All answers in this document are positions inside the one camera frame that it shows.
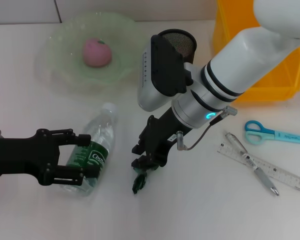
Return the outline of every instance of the transparent ruler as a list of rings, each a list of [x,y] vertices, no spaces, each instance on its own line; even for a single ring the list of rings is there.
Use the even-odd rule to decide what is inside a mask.
[[[249,156],[250,159],[253,159],[257,166],[260,167],[266,175],[300,191],[300,177],[292,174],[291,172],[283,170],[282,168],[249,153],[240,155],[226,142],[223,142],[219,145],[217,152],[250,168],[250,165],[245,160],[245,156]]]

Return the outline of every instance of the tabletop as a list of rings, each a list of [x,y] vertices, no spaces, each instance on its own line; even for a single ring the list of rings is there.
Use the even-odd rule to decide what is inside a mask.
[[[190,32],[197,41],[194,64],[212,57],[213,21],[139,23],[149,37],[165,29]],[[191,151],[172,147],[167,165],[152,172],[144,189],[132,192],[136,173],[131,153],[150,114],[137,103],[138,75],[95,95],[57,92],[36,78],[34,63],[58,24],[0,25],[0,129],[6,138],[27,138],[37,129],[72,128],[81,133],[104,102],[117,104],[114,153],[94,193],[87,198],[41,186],[26,174],[0,177],[0,240],[300,240],[300,192],[273,180],[280,196],[269,194],[249,169],[217,153],[225,131],[258,157],[300,176],[300,144],[271,141],[250,145],[244,124],[300,134],[300,92],[286,102],[235,104],[237,116],[213,126]],[[184,137],[191,146],[204,131]],[[61,148],[65,164],[73,146]]]

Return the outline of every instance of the yellow bin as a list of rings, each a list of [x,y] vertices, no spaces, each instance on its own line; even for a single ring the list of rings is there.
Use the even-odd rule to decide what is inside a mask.
[[[260,26],[254,16],[253,0],[217,0],[217,14],[213,33],[213,48],[217,54],[243,29]],[[300,47],[236,102],[285,101],[300,91]]]

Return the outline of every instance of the pen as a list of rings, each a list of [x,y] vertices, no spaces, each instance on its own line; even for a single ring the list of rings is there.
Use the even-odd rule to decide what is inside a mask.
[[[231,145],[235,148],[235,150],[239,151],[240,155],[246,160],[246,162],[254,169],[254,173],[260,179],[262,184],[273,192],[276,196],[279,196],[279,192],[273,182],[269,179],[269,177],[265,174],[265,172],[258,167],[254,159],[248,154],[246,148],[242,145],[239,139],[233,135],[232,133],[228,132],[225,135],[226,139],[231,143]]]

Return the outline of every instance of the blue scissors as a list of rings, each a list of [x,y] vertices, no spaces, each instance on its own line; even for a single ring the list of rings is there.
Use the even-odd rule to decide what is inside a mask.
[[[260,129],[249,128],[249,125],[251,124],[256,124]],[[244,125],[244,129],[246,130],[245,138],[249,143],[254,145],[262,144],[265,140],[276,140],[300,144],[300,135],[271,130],[265,128],[260,122],[255,120],[247,121]],[[251,136],[257,136],[258,140],[252,139]]]

